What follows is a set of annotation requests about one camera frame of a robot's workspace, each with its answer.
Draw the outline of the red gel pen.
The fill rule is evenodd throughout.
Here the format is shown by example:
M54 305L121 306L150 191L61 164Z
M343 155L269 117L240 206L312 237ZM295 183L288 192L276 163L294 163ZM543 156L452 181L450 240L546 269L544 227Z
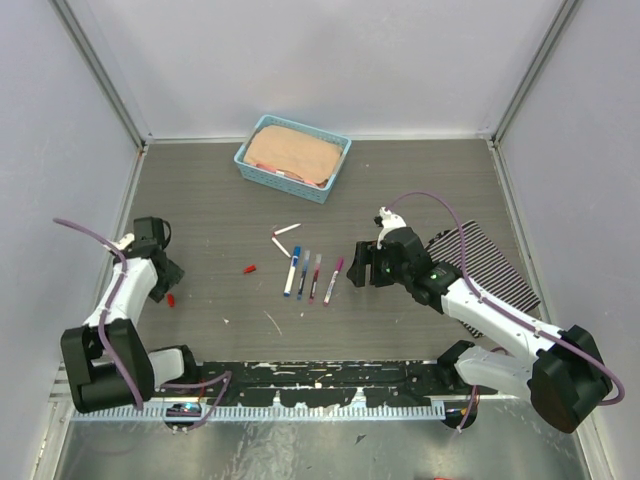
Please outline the red gel pen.
M312 304L315 300L315 296L316 296L316 290L317 290L317 284L318 284L318 277L319 277L319 271L320 271L320 267L316 266L314 268L314 274L312 277L312 282L311 282L311 287L310 287L310 292L309 292L309 304Z

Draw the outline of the blue gel pen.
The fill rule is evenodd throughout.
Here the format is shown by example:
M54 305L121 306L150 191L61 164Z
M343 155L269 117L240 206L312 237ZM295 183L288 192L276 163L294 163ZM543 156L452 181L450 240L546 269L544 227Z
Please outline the blue gel pen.
M304 264L302 267L299 284L298 284L298 290L296 295L297 300L302 299L307 272L308 272L308 264Z

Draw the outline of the white marker blue print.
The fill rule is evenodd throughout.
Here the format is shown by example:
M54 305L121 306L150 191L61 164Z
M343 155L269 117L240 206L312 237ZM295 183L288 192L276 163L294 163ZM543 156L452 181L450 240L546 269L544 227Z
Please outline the white marker blue print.
M287 278L284 286L283 295L285 297L289 297L292 293L293 282L294 282L294 277L295 277L296 269L299 262L300 253L301 253L301 247L295 246L293 253L291 254L291 261L290 261L289 269L287 272Z

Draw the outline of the white pen red tip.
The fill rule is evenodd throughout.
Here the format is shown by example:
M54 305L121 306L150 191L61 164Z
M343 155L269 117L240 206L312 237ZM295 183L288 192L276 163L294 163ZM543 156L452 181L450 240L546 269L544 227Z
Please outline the white pen red tip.
M282 235L282 234L284 234L284 233L287 233L287 232L290 232L290 231L292 231L292 230L294 230L294 229L297 229L297 228L299 228L301 225L302 225L301 223L295 223L295 224L292 224L292 225L286 226L286 227L284 227L284 228L281 228L281 229L276 230L275 232L273 232L273 233L272 233L272 236L273 236L273 237L277 237L277 236L279 236L279 235Z

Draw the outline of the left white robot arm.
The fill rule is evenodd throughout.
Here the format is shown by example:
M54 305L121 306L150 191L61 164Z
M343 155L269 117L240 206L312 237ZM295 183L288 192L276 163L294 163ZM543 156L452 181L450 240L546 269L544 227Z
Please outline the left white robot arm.
M54 222L94 238L112 256L111 280L94 311L81 326L65 330L60 340L76 410L140 409L165 385L181 397L194 394L201 373L189 347L149 352L137 331L146 301L161 302L184 277L166 253L170 223L153 216L137 218L133 231L114 242L72 221Z

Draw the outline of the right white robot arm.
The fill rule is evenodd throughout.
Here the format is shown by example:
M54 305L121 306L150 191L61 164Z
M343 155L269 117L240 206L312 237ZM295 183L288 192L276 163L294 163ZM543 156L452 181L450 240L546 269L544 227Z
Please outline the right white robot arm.
M347 272L356 287L399 284L420 305L492 339L497 354L460 341L439 359L442 387L462 394L473 386L527 400L555 429L572 433L613 389L596 342L574 325L558 329L524 314L465 278L457 266L435 261L409 227L375 241L359 241Z

